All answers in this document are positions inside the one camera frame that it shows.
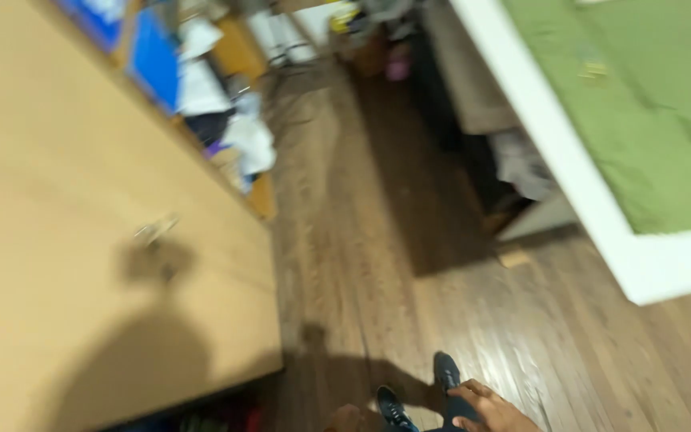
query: wooden floor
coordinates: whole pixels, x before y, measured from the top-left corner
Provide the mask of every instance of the wooden floor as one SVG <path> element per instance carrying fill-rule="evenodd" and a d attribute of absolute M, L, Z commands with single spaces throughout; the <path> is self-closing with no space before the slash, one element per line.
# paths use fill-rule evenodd
<path fill-rule="evenodd" d="M 576 228 L 504 269 L 405 89 L 330 78 L 278 137 L 273 430 L 319 431 L 383 383 L 437 427 L 431 356 L 445 350 L 546 431 L 691 431 L 691 296 L 631 304 Z"/>

